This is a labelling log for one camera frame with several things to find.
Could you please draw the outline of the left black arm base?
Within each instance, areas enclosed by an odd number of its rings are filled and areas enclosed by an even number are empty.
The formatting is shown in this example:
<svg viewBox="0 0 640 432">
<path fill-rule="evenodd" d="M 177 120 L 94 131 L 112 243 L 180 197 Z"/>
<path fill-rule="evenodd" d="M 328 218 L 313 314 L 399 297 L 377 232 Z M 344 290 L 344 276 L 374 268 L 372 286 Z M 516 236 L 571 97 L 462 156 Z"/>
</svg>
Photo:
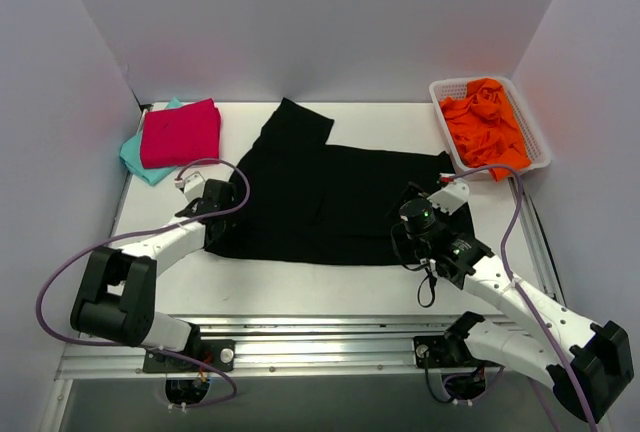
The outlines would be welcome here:
<svg viewBox="0 0 640 432">
<path fill-rule="evenodd" d="M 164 393 L 173 406 L 199 408 L 228 402 L 238 394 L 234 370 L 236 342 L 205 340 L 183 352 L 145 353 L 142 372 L 165 375 Z"/>
</svg>

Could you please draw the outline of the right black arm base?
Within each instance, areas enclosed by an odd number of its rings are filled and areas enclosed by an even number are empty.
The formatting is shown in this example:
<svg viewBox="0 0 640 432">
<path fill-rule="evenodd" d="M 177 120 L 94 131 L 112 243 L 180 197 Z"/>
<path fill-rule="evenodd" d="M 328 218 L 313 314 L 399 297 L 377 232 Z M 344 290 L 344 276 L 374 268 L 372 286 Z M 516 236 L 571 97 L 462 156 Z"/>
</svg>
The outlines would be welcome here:
<svg viewBox="0 0 640 432">
<path fill-rule="evenodd" d="M 416 367 L 425 374 L 431 397 L 441 405 L 473 406 L 501 378 L 504 367 L 474 358 L 445 335 L 413 338 Z"/>
</svg>

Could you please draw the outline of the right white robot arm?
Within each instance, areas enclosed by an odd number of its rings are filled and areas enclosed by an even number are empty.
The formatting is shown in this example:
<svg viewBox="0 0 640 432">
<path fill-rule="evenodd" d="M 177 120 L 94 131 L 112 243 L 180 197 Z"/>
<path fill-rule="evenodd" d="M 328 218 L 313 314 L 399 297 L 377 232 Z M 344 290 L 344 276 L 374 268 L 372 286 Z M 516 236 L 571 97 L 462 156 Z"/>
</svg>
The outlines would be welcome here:
<svg viewBox="0 0 640 432">
<path fill-rule="evenodd" d="M 548 387 L 575 417 L 599 423 L 634 377 L 627 332 L 576 314 L 508 274 L 498 255 L 473 234 L 454 230 L 426 197 L 404 200 L 392 213 L 429 278 L 481 299 L 519 328 L 509 332 L 466 312 L 445 332 L 447 358 L 510 368 Z"/>
</svg>

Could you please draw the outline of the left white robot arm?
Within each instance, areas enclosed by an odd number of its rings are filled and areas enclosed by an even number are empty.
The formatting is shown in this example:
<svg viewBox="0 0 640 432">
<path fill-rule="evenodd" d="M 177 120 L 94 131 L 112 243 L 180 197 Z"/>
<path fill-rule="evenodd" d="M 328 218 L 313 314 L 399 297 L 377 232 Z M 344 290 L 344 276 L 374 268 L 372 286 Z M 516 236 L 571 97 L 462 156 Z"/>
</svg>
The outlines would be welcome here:
<svg viewBox="0 0 640 432">
<path fill-rule="evenodd" d="M 236 187 L 207 179 L 196 190 L 201 195 L 188 193 L 190 202 L 167 223 L 168 231 L 91 252 L 71 311 L 74 330 L 131 347 L 166 350 L 166 360 L 179 371 L 200 363 L 199 327 L 155 307 L 158 276 L 212 244 L 227 228 L 223 218 L 194 218 L 231 208 Z"/>
</svg>

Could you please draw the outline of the black t-shirt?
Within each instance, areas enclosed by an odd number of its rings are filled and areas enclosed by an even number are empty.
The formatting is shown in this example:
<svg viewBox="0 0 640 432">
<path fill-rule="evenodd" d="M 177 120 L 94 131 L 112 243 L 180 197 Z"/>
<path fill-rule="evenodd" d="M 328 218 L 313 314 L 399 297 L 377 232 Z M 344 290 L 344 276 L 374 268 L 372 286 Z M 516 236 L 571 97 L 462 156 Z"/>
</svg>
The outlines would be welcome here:
<svg viewBox="0 0 640 432">
<path fill-rule="evenodd" d="M 396 202 L 414 183 L 427 193 L 450 173 L 449 155 L 330 145 L 332 119 L 283 99 L 230 181 L 247 204 L 206 250 L 233 259 L 338 266 L 398 264 L 410 251 Z"/>
</svg>

